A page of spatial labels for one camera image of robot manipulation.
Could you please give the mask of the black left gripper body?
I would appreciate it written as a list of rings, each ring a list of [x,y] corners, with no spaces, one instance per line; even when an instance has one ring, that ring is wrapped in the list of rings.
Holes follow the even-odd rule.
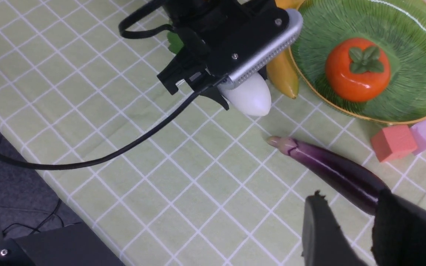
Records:
[[[187,74],[199,71],[211,51],[229,35],[258,14],[276,7],[273,0],[168,0],[162,7],[173,30],[168,32],[169,50],[174,59],[158,75],[159,81],[174,95],[181,79],[198,89]]]

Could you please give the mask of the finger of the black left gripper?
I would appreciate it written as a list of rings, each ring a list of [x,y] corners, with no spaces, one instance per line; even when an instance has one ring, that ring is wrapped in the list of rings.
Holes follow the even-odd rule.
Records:
[[[208,98],[212,101],[218,103],[224,110],[229,110],[229,104],[227,100],[220,93],[219,89],[213,85],[199,85],[198,86],[199,95],[205,98]]]

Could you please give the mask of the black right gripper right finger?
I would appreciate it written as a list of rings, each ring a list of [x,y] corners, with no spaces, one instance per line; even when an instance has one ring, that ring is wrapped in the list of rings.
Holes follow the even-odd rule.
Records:
[[[371,251],[379,266],[426,266],[426,210],[381,191]]]

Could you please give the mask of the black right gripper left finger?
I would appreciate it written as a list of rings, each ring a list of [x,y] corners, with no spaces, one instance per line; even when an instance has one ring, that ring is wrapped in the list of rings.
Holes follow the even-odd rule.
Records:
[[[306,266],[365,266],[319,190],[305,199],[301,245]]]

